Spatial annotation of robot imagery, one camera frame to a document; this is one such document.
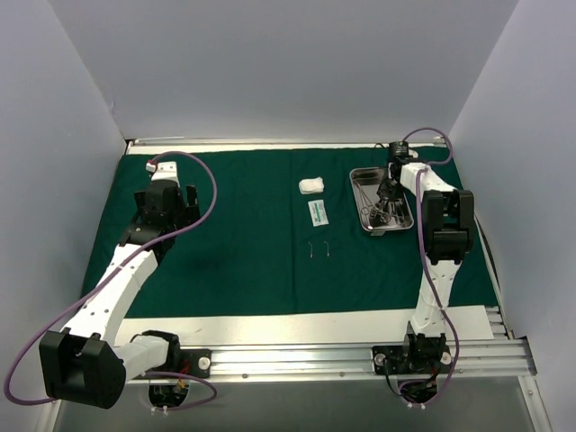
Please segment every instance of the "black bracket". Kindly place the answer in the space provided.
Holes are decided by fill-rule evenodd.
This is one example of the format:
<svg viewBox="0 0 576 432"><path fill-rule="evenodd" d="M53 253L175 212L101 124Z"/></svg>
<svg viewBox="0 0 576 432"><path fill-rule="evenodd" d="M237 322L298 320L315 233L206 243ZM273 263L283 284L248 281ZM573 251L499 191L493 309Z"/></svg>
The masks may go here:
<svg viewBox="0 0 576 432"><path fill-rule="evenodd" d="M187 375L197 378L209 378L212 366L212 351L205 348L186 349L180 347L178 335L158 330L148 330L142 336L154 336L163 338L168 342L168 354L166 362L154 371L181 372L185 370Z"/></svg>
<svg viewBox="0 0 576 432"><path fill-rule="evenodd" d="M155 180L145 191L136 192L134 200L137 210L129 227L121 235L120 245L143 245L198 221L200 207L195 186L188 185L186 194L187 205L178 183L172 180ZM171 238L152 247L159 264L174 243L175 239Z"/></svg>
<svg viewBox="0 0 576 432"><path fill-rule="evenodd" d="M372 359L377 375L447 374L452 361L444 334L417 335L410 323L402 345L373 346Z"/></svg>

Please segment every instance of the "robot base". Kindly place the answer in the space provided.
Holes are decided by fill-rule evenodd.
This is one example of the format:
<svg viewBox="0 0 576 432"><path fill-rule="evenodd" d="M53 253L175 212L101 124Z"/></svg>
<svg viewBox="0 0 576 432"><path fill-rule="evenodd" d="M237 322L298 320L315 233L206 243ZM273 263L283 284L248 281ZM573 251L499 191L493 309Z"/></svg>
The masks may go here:
<svg viewBox="0 0 576 432"><path fill-rule="evenodd" d="M417 335L410 323L403 345L373 346L372 356L377 375L447 374L452 363L446 335Z"/></svg>

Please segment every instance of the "green cloth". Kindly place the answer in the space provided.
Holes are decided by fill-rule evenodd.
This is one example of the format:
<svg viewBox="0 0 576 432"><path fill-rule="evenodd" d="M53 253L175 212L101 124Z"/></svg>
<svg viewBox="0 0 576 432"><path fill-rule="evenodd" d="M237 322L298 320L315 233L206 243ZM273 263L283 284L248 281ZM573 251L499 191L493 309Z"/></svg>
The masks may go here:
<svg viewBox="0 0 576 432"><path fill-rule="evenodd" d="M444 159L444 148L418 148ZM132 304L129 318L367 311L415 307L422 266L416 228L370 237L360 227L350 171L373 167L381 149L253 150L204 153L218 183L214 212L176 240ZM121 159L103 211L83 292L92 290L149 183L148 156ZM208 176L185 157L181 185L196 185L201 211L212 198ZM435 166L462 187L454 163ZM301 195L298 182L321 176L324 193ZM414 214L414 198L409 204ZM324 200L329 225L314 228L308 201ZM313 258L310 257L310 242ZM451 305L497 305L478 236L463 261Z"/></svg>

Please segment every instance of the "cable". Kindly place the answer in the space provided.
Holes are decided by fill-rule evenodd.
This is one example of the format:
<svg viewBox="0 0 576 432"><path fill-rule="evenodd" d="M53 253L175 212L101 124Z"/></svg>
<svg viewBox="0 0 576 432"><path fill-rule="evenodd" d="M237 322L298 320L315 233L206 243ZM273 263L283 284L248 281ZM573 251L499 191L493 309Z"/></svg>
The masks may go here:
<svg viewBox="0 0 576 432"><path fill-rule="evenodd" d="M427 165L429 165L429 166L431 166L431 165L442 166L442 165L446 165L447 163L449 163L454 156L454 148L452 147L452 142L450 141L450 139L441 130L438 130L435 128L419 128L419 129L413 130L408 135L406 135L404 137L403 141L407 140L413 134L415 134L416 132L420 132L420 131L434 131L436 133L439 133L442 136L442 138L444 139L446 146L448 147L448 150L450 151L450 154L448 155L448 157L445 160L429 161L429 162L427 162ZM458 338L458 334L456 333L455 325L452 322L452 320L450 319L450 317L448 317L448 314L446 313L444 306L442 305L442 302L440 301L440 296L438 295L438 291L436 289L436 286L434 285L434 282L432 281L432 276L430 275L430 271L428 269L428 264L426 262L426 250L424 248L424 232L423 232L424 228L423 228L423 220L422 220L422 199L421 199L420 178L422 177L422 174L426 173L427 171L428 171L428 167L426 166L426 167L420 169L416 174L416 216L417 216L417 220L418 220L418 222L417 222L418 249L420 252L420 260L422 261L422 268L424 269L424 275L428 281L428 284L430 285L430 288L432 289L432 293L434 294L434 299L436 300L436 304L438 305L438 308L440 309L440 313L442 313L444 320L446 321L446 323L448 324L448 326L452 330L452 334L454 335L455 351L454 351L454 356L452 358L452 365L450 366L450 370L448 371L448 375L446 376L445 381L442 383L442 386L438 389L437 393L434 396L432 396L429 400L427 400L426 402L421 404L423 407L425 407L428 404L430 404L431 402L435 401L443 392L446 391L446 387L448 386L448 384L450 383L450 380L452 379L452 375L454 374L454 371L456 368L456 362L458 361L458 357L460 356L460 339ZM401 389L403 387L405 387L406 385L409 385L409 384L410 384L410 381L403 382L399 387L400 392L401 392Z"/></svg>
<svg viewBox="0 0 576 432"><path fill-rule="evenodd" d="M103 290L106 287L106 285L108 285L110 283L110 281L132 259L134 259L140 252L143 252L146 249L152 248L154 245L156 245L157 243L160 243L161 241L171 239L173 237L179 236L180 234L184 234L185 232L193 230L194 228L203 224L204 221L206 221L206 219L208 218L208 216L210 216L210 214L212 213L212 210L214 209L214 205L216 205L216 198L218 197L218 186L216 185L216 179L214 178L214 174L212 173L212 171L198 157L191 155L189 153L184 153L183 151L167 151L165 153L161 153L159 155L154 156L149 161L149 163L151 163L153 165L157 165L159 159L164 158L166 156L171 156L171 155L186 156L186 157L194 160L198 164L200 164L200 166L204 169L204 171L206 171L206 173L208 174L208 177L210 178L211 183L212 183L212 201L210 203L210 206L208 207L208 210L199 220L197 220L192 225L188 225L187 227L184 227L182 229L177 229L176 231L170 232L170 233L165 234L163 236L160 236L158 238L154 238L153 240L149 241L148 243L145 243L144 245L142 245L141 247L136 249L126 259L124 259L118 266L116 266L108 274L108 276L106 276L91 292L89 292L87 295L82 297L80 300L76 301L74 304L69 306L66 310L64 310L62 313L60 313L55 319L53 319L51 322L46 324L34 336L32 336L31 339L28 342L26 342L24 347L16 355L16 358L13 360L12 364L10 364L10 367L8 368L8 372L6 374L6 377L4 378L4 396L10 402L15 403L16 405L33 406L33 405L41 405L43 403L49 403L49 402L54 401L54 399L52 399L52 398L44 398L44 399L37 399L37 400L24 400L24 399L17 398L10 391L10 382L12 380L12 377L14 376L14 371L16 370L16 367L18 367L18 364L22 361L22 359L26 355L26 353L30 350L32 345L34 345L34 343L38 339L40 339L44 335L44 333L46 333L54 324L56 324L58 321L62 320L69 313L76 311L76 309L78 309L82 305L84 305L84 303L86 303L86 301L88 301L89 299L91 299L92 297L97 295L101 290Z"/></svg>
<svg viewBox="0 0 576 432"><path fill-rule="evenodd" d="M155 376L167 376L167 377L171 377L171 378L178 378L179 380L196 381L197 383L203 384L212 390L212 395L208 398L195 400L193 402L183 403L182 405L180 405L178 407L167 408L166 411L189 410L190 408L198 407L199 405L203 405L204 403L208 403L210 401L213 401L214 399L216 399L216 396L218 396L218 391L216 390L216 387L214 387L214 384L212 384L211 382L208 382L206 380L203 380L202 378L197 378L195 376L191 376L191 375L188 375L186 373L177 373L177 372L156 372L156 371L154 371L154 372L147 372L145 375L146 378L151 378L151 377L155 377Z"/></svg>

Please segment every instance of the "metal frame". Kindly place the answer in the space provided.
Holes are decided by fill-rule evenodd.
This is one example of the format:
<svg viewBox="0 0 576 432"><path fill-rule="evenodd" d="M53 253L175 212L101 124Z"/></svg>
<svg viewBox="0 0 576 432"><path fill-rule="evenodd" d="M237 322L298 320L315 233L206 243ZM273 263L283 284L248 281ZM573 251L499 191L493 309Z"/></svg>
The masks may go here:
<svg viewBox="0 0 576 432"><path fill-rule="evenodd" d="M189 152L306 149L306 148L368 148L373 143L302 143L280 139L136 139L129 142L127 154L155 154L169 149ZM438 146L441 143L424 143ZM493 271L494 290L500 302L500 290ZM500 308L486 308L493 340L462 341L461 359L454 374L461 377L516 376L526 400L526 406L537 432L551 431L544 404L537 389L536 367L525 340L509 338ZM308 345L235 345L203 346L212 350L211 382L213 383L277 383L337 380L382 380L373 373L370 348L386 343L308 344ZM169 383L171 380L132 380L130 386ZM52 431L60 402L46 405L40 416L38 432Z"/></svg>

